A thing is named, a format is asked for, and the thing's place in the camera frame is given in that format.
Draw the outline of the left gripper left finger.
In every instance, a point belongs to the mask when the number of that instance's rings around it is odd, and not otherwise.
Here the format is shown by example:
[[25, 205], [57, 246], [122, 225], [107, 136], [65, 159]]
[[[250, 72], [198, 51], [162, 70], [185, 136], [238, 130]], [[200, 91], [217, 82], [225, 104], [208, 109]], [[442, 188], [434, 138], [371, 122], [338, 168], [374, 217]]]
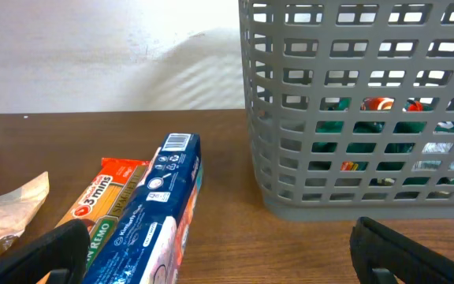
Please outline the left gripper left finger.
[[0, 259], [0, 283], [80, 283], [90, 236], [79, 219], [70, 220]]

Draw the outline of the beige paper pouch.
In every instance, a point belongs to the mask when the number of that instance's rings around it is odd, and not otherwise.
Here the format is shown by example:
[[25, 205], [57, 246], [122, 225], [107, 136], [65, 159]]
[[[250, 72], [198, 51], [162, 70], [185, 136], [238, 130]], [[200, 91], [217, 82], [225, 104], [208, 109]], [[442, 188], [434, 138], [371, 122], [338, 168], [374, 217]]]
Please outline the beige paper pouch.
[[0, 255], [25, 231], [50, 190], [45, 171], [20, 188], [0, 196]]

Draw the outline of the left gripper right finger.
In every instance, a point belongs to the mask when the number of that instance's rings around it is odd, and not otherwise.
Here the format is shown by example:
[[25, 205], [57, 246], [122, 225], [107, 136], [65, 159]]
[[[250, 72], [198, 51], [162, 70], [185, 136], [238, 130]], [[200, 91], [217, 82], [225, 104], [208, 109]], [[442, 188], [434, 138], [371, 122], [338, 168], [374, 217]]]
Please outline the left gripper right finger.
[[368, 217], [357, 220], [349, 242], [361, 283], [454, 283], [454, 261]]

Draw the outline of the green Nescafe coffee bag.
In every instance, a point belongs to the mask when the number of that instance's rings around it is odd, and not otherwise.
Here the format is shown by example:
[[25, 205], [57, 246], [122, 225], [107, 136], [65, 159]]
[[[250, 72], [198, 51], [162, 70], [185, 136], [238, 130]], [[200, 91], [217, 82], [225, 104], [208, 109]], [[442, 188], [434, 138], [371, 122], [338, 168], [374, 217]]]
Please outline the green Nescafe coffee bag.
[[359, 103], [322, 99], [324, 118], [314, 123], [318, 139], [308, 149], [307, 186], [390, 189], [454, 187], [454, 99], [439, 118], [436, 97], [362, 96]]

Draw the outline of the orange spaghetti packet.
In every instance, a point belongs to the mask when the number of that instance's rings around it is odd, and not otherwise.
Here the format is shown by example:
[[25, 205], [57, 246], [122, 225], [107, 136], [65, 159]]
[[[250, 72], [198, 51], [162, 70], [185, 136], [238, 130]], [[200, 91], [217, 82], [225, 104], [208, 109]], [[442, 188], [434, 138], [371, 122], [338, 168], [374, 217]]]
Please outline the orange spaghetti packet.
[[87, 227], [90, 245], [86, 267], [91, 266], [113, 234], [149, 165], [150, 162], [144, 160], [103, 158], [102, 169], [59, 221], [61, 226], [79, 219]]

